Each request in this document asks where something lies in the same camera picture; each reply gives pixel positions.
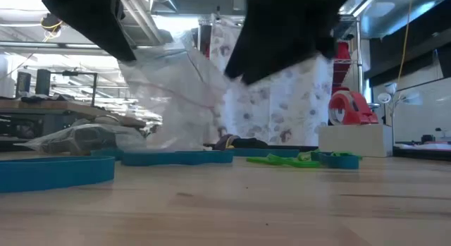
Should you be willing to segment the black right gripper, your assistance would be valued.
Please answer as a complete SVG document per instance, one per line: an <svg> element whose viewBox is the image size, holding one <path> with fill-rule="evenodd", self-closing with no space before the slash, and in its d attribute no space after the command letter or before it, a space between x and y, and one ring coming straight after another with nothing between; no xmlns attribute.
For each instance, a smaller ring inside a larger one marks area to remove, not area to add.
<svg viewBox="0 0 451 246"><path fill-rule="evenodd" d="M333 28L347 0L247 0L245 22L224 73L254 83L316 52L335 56Z"/></svg>

